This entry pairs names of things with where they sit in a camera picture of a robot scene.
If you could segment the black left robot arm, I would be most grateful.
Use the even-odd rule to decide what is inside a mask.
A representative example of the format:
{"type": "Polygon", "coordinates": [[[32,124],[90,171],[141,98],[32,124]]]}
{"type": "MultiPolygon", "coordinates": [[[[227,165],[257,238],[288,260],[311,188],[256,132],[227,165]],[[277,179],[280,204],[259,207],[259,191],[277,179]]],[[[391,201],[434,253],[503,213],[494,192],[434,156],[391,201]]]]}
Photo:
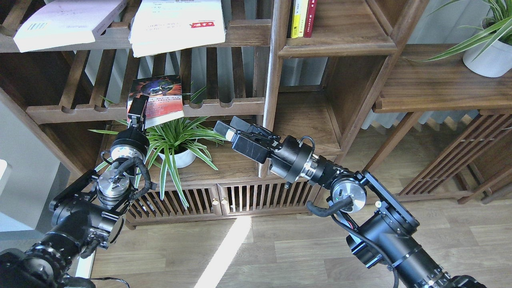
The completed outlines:
{"type": "Polygon", "coordinates": [[[110,234],[121,228],[134,200],[156,189],[145,165],[150,146],[145,135],[148,96],[133,99],[128,128],[110,148],[110,170],[91,169],[57,195],[49,205],[53,229],[25,252],[1,253],[2,288],[93,288],[86,278],[67,274],[73,259],[85,259],[98,247],[108,248],[110,234]]]}

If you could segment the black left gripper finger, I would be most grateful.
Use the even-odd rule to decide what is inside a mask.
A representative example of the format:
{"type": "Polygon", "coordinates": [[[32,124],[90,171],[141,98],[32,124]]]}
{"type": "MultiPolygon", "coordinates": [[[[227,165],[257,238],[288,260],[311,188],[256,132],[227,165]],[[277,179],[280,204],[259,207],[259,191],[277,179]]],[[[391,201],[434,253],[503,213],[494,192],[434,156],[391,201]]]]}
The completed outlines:
{"type": "Polygon", "coordinates": [[[146,107],[148,104],[149,96],[140,95],[134,97],[128,110],[128,127],[136,129],[146,128],[146,107]]]}

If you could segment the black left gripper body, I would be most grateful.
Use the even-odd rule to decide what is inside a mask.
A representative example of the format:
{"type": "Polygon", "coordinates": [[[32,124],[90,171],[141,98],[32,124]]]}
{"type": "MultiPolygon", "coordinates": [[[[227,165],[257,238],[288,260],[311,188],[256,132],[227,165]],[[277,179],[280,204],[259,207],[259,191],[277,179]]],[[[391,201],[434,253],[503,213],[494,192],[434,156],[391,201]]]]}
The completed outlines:
{"type": "Polygon", "coordinates": [[[130,125],[128,129],[121,131],[110,147],[110,156],[113,160],[118,158],[139,157],[146,162],[150,141],[145,134],[144,124],[130,125]]]}

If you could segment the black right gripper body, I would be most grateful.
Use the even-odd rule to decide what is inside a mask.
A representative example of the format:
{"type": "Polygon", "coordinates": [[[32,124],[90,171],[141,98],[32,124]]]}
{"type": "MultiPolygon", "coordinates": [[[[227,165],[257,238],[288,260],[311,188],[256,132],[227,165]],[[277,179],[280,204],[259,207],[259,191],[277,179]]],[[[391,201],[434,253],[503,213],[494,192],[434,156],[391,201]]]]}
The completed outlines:
{"type": "Polygon", "coordinates": [[[236,131],[232,136],[232,149],[263,164],[270,160],[270,171],[289,183],[303,177],[311,184],[320,178],[319,157],[314,155],[315,143],[310,136],[300,140],[287,136],[280,143],[274,134],[236,131]]]}

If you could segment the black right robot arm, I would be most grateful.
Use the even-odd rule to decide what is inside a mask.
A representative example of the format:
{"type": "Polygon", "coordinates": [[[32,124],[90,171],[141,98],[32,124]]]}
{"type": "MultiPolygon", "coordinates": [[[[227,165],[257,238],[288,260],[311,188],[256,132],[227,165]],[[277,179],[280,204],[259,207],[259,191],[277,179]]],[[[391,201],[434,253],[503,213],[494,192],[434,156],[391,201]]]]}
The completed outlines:
{"type": "Polygon", "coordinates": [[[308,210],[331,217],[349,233],[347,244],[366,268],[386,265],[394,274],[394,287],[401,281],[408,288],[482,288],[468,275],[451,277],[412,237],[419,222],[368,171],[351,172],[314,154],[303,136],[280,137],[256,124],[234,117],[227,125],[217,122],[214,131],[232,142],[232,149],[255,162],[270,160],[272,173],[287,184],[300,177],[330,191],[328,208],[308,201],[308,210]]]}

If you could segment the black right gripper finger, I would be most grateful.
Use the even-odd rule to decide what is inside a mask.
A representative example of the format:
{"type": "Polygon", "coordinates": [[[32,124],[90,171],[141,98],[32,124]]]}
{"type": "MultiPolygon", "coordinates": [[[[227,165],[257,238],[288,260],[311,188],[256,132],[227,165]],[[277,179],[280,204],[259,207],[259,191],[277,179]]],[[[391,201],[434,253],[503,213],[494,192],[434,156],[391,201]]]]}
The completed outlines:
{"type": "Polygon", "coordinates": [[[272,131],[258,124],[250,124],[248,122],[245,122],[244,120],[236,116],[234,116],[232,119],[232,128],[249,134],[260,134],[265,138],[274,139],[277,142],[280,141],[280,136],[274,134],[272,131]]]}
{"type": "Polygon", "coordinates": [[[228,124],[225,124],[222,121],[216,122],[216,125],[214,126],[214,131],[223,136],[229,142],[233,142],[240,135],[236,128],[229,126],[228,124]]]}

